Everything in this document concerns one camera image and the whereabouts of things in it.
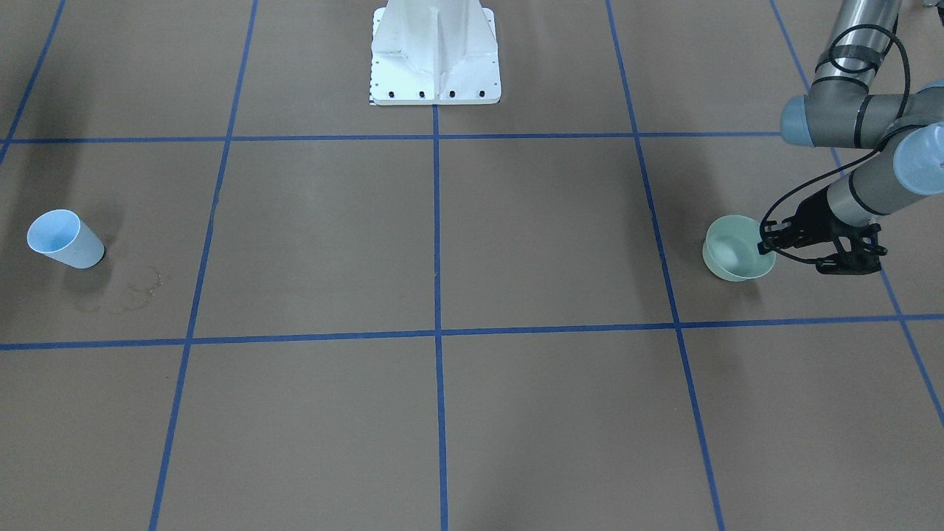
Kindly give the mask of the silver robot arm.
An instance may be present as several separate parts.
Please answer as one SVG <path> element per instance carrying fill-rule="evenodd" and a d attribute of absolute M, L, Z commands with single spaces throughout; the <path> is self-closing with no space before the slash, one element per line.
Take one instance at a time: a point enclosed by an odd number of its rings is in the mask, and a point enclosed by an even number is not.
<path fill-rule="evenodd" d="M 869 268 L 886 255 L 878 221 L 942 192 L 942 82 L 912 91 L 897 35 L 899 1 L 844 1 L 805 95 L 783 108 L 783 140 L 867 153 L 799 203 L 785 221 L 764 218 L 760 254 L 830 243 L 820 268 Z"/>

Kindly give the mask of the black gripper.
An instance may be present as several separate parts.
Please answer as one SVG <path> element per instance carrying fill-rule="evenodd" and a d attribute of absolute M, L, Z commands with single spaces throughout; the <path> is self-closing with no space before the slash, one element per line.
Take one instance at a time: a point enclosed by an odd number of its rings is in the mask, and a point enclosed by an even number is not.
<path fill-rule="evenodd" d="M 828 188 L 824 187 L 800 202 L 795 214 L 785 221 L 762 222 L 758 253 L 789 255 L 788 249 L 832 243 L 839 254 L 846 254 L 849 248 L 839 242 L 846 226 L 833 211 Z"/>

